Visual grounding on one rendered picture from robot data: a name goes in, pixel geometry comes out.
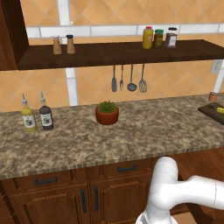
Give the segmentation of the potted green plant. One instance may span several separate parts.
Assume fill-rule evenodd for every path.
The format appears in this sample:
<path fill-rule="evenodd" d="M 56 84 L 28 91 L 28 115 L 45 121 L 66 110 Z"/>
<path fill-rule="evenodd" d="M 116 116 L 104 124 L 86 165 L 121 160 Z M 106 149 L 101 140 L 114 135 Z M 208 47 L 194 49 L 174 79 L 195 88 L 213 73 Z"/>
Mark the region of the potted green plant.
<path fill-rule="evenodd" d="M 119 108 L 112 101 L 103 101 L 97 105 L 95 116 L 99 124 L 112 125 L 118 121 Z"/>

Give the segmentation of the dark vinegar bottle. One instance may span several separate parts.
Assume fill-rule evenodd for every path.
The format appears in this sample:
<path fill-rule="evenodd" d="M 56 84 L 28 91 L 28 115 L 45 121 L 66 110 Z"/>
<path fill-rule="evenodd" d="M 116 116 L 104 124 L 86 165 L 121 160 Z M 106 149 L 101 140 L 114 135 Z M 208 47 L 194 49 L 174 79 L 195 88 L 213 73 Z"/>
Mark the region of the dark vinegar bottle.
<path fill-rule="evenodd" d="M 39 109 L 39 115 L 43 130 L 52 130 L 54 128 L 53 115 L 51 109 L 46 106 L 46 99 L 43 93 L 40 93 L 40 102 L 41 108 Z"/>

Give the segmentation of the olive jar with green lid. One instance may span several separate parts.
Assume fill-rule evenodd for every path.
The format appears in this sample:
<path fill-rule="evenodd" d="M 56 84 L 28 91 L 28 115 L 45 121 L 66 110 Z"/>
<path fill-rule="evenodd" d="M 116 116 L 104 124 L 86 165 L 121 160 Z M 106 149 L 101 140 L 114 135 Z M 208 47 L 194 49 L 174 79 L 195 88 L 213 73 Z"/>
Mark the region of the olive jar with green lid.
<path fill-rule="evenodd" d="M 163 35 L 164 31 L 160 29 L 155 30 L 155 35 L 154 35 L 154 47 L 155 48 L 160 48 L 163 43 Z"/>

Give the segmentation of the wooden drawer front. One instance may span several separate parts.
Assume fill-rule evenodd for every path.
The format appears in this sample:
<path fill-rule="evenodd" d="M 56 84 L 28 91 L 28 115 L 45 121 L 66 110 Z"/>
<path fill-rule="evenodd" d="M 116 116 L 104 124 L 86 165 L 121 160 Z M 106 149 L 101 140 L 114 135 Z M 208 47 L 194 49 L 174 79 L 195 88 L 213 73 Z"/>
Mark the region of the wooden drawer front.
<path fill-rule="evenodd" d="M 146 158 L 115 164 L 104 164 L 101 170 L 102 175 L 107 178 L 113 178 L 122 175 L 131 175 L 138 172 L 147 172 L 151 170 L 151 160 L 149 158 Z"/>
<path fill-rule="evenodd" d="M 49 186 L 58 186 L 72 181 L 70 171 L 56 171 L 44 174 L 36 174 L 22 178 L 14 178 L 14 184 L 18 190 L 28 191 Z"/>

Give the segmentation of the dark wooden wall cupboard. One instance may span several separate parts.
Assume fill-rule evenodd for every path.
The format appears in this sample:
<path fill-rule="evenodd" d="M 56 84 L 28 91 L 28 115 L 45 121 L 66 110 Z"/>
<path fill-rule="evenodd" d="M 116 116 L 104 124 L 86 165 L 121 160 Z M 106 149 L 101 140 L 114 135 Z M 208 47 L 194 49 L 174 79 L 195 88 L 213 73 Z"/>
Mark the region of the dark wooden wall cupboard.
<path fill-rule="evenodd" d="M 20 0 L 0 0 L 0 71 L 18 70 L 28 46 Z"/>

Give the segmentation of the white wall socket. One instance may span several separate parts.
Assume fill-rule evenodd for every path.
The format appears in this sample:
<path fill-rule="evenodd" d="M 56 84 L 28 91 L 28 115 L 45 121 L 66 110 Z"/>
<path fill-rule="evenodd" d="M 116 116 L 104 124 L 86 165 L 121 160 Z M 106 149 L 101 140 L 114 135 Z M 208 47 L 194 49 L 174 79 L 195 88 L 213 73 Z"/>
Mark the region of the white wall socket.
<path fill-rule="evenodd" d="M 223 63 L 222 59 L 215 59 L 213 61 L 210 73 L 211 74 L 218 74 L 220 72 L 220 70 L 222 69 L 222 63 Z"/>

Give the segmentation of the hanging grey spatula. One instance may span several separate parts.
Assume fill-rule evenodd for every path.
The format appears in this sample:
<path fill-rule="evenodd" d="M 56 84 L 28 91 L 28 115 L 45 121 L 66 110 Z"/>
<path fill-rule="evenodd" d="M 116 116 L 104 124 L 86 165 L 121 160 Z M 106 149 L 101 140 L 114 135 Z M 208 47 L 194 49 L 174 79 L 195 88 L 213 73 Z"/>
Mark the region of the hanging grey spatula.
<path fill-rule="evenodd" d="M 117 90 L 117 83 L 116 83 L 116 65 L 113 65 L 113 78 L 111 82 L 112 92 L 116 92 Z"/>

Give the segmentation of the silver-capped brown shaker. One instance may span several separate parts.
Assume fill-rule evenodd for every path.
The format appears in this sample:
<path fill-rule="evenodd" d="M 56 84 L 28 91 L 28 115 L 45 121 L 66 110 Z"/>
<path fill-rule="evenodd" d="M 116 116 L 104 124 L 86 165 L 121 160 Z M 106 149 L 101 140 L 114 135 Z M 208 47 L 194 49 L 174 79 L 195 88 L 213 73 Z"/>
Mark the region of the silver-capped brown shaker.
<path fill-rule="evenodd" d="M 53 53 L 57 55 L 62 54 L 60 37 L 58 35 L 54 35 L 52 38 L 53 38 Z"/>

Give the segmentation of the yellow oil bottle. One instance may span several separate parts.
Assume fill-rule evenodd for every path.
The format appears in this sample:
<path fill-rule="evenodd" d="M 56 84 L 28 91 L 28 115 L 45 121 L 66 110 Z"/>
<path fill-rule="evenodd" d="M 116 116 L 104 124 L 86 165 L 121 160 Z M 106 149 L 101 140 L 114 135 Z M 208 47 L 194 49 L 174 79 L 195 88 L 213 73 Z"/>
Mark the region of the yellow oil bottle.
<path fill-rule="evenodd" d="M 27 132 L 34 132 L 38 129 L 35 115 L 33 112 L 33 109 L 28 106 L 28 102 L 25 99 L 25 95 L 22 94 L 22 103 L 23 103 L 23 109 L 21 111 L 21 115 L 24 121 L 24 127 Z"/>

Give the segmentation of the dark wooden cutting board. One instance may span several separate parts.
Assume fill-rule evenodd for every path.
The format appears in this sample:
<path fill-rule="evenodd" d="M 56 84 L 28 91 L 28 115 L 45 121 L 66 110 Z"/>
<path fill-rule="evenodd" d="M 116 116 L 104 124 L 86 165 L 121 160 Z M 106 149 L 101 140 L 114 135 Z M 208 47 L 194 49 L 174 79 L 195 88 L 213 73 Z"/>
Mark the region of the dark wooden cutting board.
<path fill-rule="evenodd" d="M 217 108 L 222 108 L 223 109 L 223 106 L 220 105 L 217 102 L 211 102 L 211 103 L 209 103 L 205 106 L 199 107 L 198 111 L 200 111 L 204 115 L 212 118 L 216 122 L 224 125 L 224 114 L 219 113 L 217 111 Z"/>

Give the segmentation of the hanging grey ladle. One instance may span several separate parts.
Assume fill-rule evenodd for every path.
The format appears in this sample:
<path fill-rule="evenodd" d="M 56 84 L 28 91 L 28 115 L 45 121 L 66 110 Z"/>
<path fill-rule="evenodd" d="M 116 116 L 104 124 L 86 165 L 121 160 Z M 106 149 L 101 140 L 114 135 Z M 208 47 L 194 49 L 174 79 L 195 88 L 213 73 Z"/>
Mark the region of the hanging grey ladle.
<path fill-rule="evenodd" d="M 137 85 L 135 83 L 132 83 L 132 75 L 133 75 L 133 64 L 131 64 L 130 83 L 128 84 L 127 89 L 131 92 L 134 92 L 137 90 Z"/>

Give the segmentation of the dark wooden wall shelf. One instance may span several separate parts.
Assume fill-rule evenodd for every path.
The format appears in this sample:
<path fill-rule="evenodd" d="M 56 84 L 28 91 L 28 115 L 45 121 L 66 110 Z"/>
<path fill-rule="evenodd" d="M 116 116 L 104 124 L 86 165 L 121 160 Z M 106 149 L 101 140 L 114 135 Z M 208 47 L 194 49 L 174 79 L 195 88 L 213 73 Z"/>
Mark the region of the dark wooden wall shelf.
<path fill-rule="evenodd" d="M 224 47 L 204 39 L 178 40 L 175 48 L 164 45 L 143 49 L 141 42 L 77 44 L 75 54 L 53 54 L 51 45 L 30 45 L 18 63 L 19 70 L 63 67 L 98 67 L 195 60 L 224 60 Z"/>

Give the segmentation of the hanging grey slotted turner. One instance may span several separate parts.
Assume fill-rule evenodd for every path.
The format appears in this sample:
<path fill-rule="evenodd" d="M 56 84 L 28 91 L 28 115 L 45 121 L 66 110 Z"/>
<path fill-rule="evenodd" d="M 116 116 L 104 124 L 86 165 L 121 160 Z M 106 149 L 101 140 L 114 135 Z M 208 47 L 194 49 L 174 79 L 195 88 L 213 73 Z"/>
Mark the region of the hanging grey slotted turner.
<path fill-rule="evenodd" d="M 142 65 L 142 78 L 139 81 L 139 90 L 141 93 L 146 93 L 147 92 L 147 84 L 144 80 L 144 64 Z"/>

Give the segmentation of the wooden cupboard door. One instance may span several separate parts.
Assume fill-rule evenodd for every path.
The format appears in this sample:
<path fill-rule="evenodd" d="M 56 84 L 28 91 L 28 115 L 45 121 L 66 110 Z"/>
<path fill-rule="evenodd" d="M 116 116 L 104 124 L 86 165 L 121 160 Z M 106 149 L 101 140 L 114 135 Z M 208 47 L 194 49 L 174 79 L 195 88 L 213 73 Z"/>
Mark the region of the wooden cupboard door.
<path fill-rule="evenodd" d="M 81 189 L 85 190 L 86 213 Z M 88 185 L 70 185 L 10 196 L 20 224 L 90 224 Z"/>
<path fill-rule="evenodd" d="M 150 184 L 150 174 L 91 183 L 92 224 L 135 224 L 146 208 Z M 98 211 L 95 211 L 95 186 L 98 186 Z"/>

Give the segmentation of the dark jar with black lid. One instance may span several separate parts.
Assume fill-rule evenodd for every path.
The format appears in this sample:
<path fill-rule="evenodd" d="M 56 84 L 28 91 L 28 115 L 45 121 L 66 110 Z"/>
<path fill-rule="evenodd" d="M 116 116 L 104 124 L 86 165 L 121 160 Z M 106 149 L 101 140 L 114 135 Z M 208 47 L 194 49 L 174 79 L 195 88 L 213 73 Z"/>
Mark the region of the dark jar with black lid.
<path fill-rule="evenodd" d="M 177 28 L 176 27 L 169 27 L 168 32 L 166 33 L 165 43 L 164 45 L 167 48 L 175 48 L 177 41 Z"/>

